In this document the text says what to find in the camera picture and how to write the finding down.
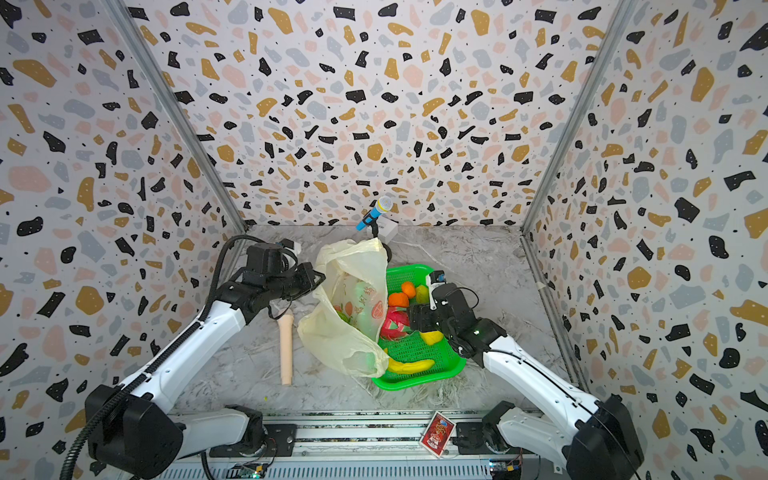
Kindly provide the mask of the yellow-green toy mango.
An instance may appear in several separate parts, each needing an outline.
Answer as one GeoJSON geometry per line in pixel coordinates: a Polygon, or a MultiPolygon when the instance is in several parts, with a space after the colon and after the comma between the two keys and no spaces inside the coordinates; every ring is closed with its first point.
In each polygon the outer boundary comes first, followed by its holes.
{"type": "Polygon", "coordinates": [[[417,304],[428,304],[430,302],[429,288],[426,285],[417,286],[414,299],[417,304]]]}

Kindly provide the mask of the orange toy fruit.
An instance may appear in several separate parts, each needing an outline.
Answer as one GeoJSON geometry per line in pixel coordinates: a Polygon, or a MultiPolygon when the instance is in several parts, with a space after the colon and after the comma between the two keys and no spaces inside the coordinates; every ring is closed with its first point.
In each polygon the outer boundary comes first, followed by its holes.
{"type": "Polygon", "coordinates": [[[388,297],[388,305],[392,308],[408,308],[410,305],[410,298],[405,293],[394,292],[388,297]]]}
{"type": "Polygon", "coordinates": [[[412,282],[403,282],[401,285],[401,291],[409,299],[414,299],[416,297],[416,287],[412,282]]]}

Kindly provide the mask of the pink toy dragon fruit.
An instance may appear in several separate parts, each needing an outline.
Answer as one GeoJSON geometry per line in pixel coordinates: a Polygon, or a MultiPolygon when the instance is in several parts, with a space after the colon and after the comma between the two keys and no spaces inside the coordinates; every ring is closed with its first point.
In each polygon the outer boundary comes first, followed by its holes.
{"type": "Polygon", "coordinates": [[[389,307],[380,329],[380,336],[389,341],[396,341],[411,332],[408,311],[402,307],[389,307]]]}

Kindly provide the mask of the yellow toy banana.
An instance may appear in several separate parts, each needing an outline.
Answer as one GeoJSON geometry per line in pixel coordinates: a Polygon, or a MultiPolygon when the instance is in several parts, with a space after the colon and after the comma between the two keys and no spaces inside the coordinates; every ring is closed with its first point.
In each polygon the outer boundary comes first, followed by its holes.
{"type": "Polygon", "coordinates": [[[387,371],[397,375],[414,375],[428,371],[434,365],[435,361],[431,359],[404,363],[390,358],[387,371]]]}

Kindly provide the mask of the green toy fruit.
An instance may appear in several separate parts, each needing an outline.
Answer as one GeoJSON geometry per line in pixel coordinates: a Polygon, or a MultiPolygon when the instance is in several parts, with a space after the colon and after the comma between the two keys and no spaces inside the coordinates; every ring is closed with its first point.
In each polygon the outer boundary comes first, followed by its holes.
{"type": "Polygon", "coordinates": [[[340,308],[335,308],[335,311],[342,321],[344,321],[346,324],[351,325],[351,319],[348,315],[346,315],[340,308]]]}

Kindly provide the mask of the yellow plastic bag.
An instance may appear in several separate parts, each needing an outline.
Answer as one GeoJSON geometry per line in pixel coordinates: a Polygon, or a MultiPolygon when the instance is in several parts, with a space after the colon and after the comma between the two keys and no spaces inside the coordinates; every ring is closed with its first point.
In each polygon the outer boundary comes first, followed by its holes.
{"type": "Polygon", "coordinates": [[[298,324],[303,346],[322,364],[354,377],[378,378],[389,356],[378,345],[388,309],[386,252],[378,239],[323,246],[315,270],[326,276],[313,291],[314,310],[298,324]],[[340,308],[351,319],[337,315],[340,308]]]}

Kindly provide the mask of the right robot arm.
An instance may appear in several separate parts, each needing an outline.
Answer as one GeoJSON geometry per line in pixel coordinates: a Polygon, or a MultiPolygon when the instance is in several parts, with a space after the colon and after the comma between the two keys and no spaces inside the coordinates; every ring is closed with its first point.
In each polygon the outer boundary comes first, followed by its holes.
{"type": "Polygon", "coordinates": [[[501,325],[476,316],[457,285],[441,283],[430,295],[428,303],[410,307],[412,329],[441,333],[460,357],[506,381],[542,413],[499,403],[483,419],[488,448],[520,447],[572,479],[639,478],[644,453],[620,396],[600,400],[554,374],[501,325]]]}

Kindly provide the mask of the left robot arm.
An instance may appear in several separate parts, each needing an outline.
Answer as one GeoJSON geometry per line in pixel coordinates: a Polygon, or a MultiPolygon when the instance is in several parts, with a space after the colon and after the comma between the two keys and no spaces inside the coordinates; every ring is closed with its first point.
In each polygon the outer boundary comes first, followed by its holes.
{"type": "Polygon", "coordinates": [[[186,417],[171,411],[197,373],[258,314],[282,319],[272,302],[293,303],[324,282],[325,274],[299,261],[298,251],[289,239],[268,243],[239,234],[227,240],[201,312],[147,364],[87,396],[86,424],[66,452],[60,478],[73,478],[82,453],[136,479],[153,479],[180,458],[199,456],[206,464],[215,448],[242,455],[277,451],[257,410],[234,405],[186,417]]]}

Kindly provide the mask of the beige toy microphone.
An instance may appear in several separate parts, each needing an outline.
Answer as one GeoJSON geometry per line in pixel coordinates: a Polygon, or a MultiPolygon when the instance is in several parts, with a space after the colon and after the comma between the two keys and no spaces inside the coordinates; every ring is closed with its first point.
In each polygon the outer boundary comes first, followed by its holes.
{"type": "Polygon", "coordinates": [[[294,315],[288,309],[278,320],[280,339],[281,384],[288,386],[293,379],[293,327],[294,315]]]}

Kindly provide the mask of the green plastic basket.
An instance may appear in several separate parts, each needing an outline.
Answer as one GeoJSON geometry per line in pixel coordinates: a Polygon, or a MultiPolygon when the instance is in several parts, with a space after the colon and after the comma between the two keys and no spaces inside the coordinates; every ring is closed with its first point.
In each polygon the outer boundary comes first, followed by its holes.
{"type": "MultiPolygon", "coordinates": [[[[414,287],[425,286],[433,269],[423,264],[405,265],[387,270],[388,293],[398,293],[404,282],[411,282],[414,287]]],[[[398,391],[418,385],[446,380],[459,375],[465,368],[466,360],[461,358],[446,340],[433,345],[425,343],[416,332],[405,330],[399,339],[390,339],[382,332],[378,345],[395,361],[414,363],[432,360],[434,364],[428,370],[418,373],[399,374],[387,370],[373,383],[385,391],[398,391]]]]}

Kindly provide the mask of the white cardboard box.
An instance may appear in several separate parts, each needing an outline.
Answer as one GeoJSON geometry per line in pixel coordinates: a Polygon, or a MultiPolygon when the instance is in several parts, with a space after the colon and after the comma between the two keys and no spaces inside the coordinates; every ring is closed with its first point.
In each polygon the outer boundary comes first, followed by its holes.
{"type": "Polygon", "coordinates": [[[377,220],[379,235],[378,237],[384,242],[390,241],[397,234],[399,224],[385,216],[380,216],[377,220]]]}

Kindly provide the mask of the black microphone stand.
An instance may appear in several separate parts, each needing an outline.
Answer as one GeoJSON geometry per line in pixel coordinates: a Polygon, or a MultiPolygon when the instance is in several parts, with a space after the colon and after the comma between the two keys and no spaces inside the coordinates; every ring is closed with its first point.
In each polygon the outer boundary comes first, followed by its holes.
{"type": "Polygon", "coordinates": [[[378,219],[377,218],[373,218],[373,217],[366,217],[364,219],[364,223],[365,223],[365,225],[367,227],[370,228],[371,233],[372,233],[372,237],[375,238],[375,239],[378,239],[380,241],[380,243],[382,244],[382,246],[383,246],[383,248],[384,248],[384,250],[386,252],[387,262],[390,262],[392,260],[392,257],[393,257],[392,250],[386,244],[386,242],[384,240],[379,238],[380,228],[378,226],[378,219]]]}

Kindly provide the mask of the blue toy microphone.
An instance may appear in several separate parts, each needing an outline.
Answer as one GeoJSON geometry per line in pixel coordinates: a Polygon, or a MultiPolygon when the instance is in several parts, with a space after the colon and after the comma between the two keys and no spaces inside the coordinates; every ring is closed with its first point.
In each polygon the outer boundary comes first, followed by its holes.
{"type": "Polygon", "coordinates": [[[371,228],[372,230],[375,230],[377,228],[377,221],[380,216],[383,214],[388,213],[393,206],[393,201],[388,196],[381,196],[379,197],[372,209],[366,213],[362,220],[357,224],[356,230],[362,231],[366,228],[371,228]]]}

